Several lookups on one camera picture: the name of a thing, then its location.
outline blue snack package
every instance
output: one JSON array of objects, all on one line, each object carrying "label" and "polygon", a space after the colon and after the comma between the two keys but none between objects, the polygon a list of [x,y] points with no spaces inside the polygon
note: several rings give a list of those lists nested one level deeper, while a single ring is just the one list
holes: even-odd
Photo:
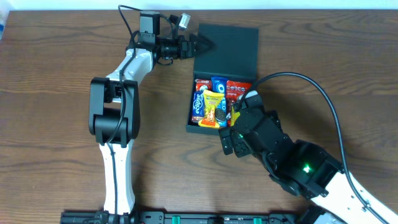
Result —
[{"label": "blue snack package", "polygon": [[213,92],[225,94],[227,81],[228,79],[224,77],[212,77],[211,84],[213,84]]},{"label": "blue snack package", "polygon": [[205,99],[202,91],[193,93],[192,122],[199,122],[205,116]]},{"label": "blue snack package", "polygon": [[227,125],[227,119],[226,119],[226,100],[225,97],[221,100],[221,103],[217,106],[218,109],[221,109],[223,112],[218,113],[216,110],[216,120],[218,124],[220,125],[220,128],[225,128]]}]

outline wooden table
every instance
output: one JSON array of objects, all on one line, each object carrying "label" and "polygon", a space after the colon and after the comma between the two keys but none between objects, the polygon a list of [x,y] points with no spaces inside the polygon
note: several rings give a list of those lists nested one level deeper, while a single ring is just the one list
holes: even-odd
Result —
[{"label": "wooden table", "polygon": [[[186,33],[201,22],[258,27],[259,77],[287,70],[318,81],[340,116],[351,171],[398,211],[398,11],[188,13]],[[138,29],[138,13],[126,17]],[[57,223],[65,209],[103,206],[89,87],[120,64],[128,41],[117,11],[11,12],[0,41],[0,223]],[[156,66],[139,87],[137,203],[174,212],[304,211],[309,202],[284,192],[253,157],[224,156],[217,136],[185,132],[192,70],[193,60]],[[330,111],[314,87],[278,78],[259,91],[292,139],[340,159]]]}]

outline chip bag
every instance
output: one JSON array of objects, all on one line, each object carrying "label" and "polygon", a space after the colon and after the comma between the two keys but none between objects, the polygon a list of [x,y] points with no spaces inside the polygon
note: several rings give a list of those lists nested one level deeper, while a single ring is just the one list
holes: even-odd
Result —
[{"label": "chip bag", "polygon": [[216,120],[216,108],[221,103],[224,93],[213,93],[212,91],[203,91],[205,99],[205,117],[199,121],[199,126],[206,128],[220,128]]}]

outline black box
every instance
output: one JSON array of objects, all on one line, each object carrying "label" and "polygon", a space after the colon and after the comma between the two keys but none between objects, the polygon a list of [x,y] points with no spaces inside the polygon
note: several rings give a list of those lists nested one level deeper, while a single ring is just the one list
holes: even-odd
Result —
[{"label": "black box", "polygon": [[211,50],[195,57],[193,83],[186,130],[189,133],[218,135],[216,128],[204,128],[191,121],[195,80],[213,76],[232,81],[256,80],[259,30],[254,28],[200,24],[198,36],[213,43]]}]

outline candy wrapper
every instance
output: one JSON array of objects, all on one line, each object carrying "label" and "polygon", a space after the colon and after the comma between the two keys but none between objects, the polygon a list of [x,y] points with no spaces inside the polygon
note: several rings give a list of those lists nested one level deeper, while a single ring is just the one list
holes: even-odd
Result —
[{"label": "candy wrapper", "polygon": [[227,118],[228,126],[233,126],[239,113],[235,113],[232,104],[238,101],[238,97],[243,95],[249,88],[251,83],[241,83],[228,80],[226,82],[226,101],[227,101]]},{"label": "candy wrapper", "polygon": [[197,83],[195,91],[211,90],[211,81],[196,79],[195,82]]},{"label": "candy wrapper", "polygon": [[221,103],[221,100],[223,100],[224,94],[205,90],[203,92],[203,97],[205,99],[205,117],[198,122],[199,126],[220,128],[216,120],[216,108]]},{"label": "candy wrapper", "polygon": [[203,92],[197,91],[193,93],[192,106],[192,122],[199,122],[205,115],[205,101],[203,99]]},{"label": "candy wrapper", "polygon": [[[212,77],[211,84],[213,85],[213,92],[225,93],[227,81],[228,81],[228,79],[224,78],[224,77]],[[216,120],[221,128],[226,127],[227,119],[226,119],[226,99],[225,99],[225,97],[223,97],[223,99],[221,100],[221,103],[217,106]]]}]

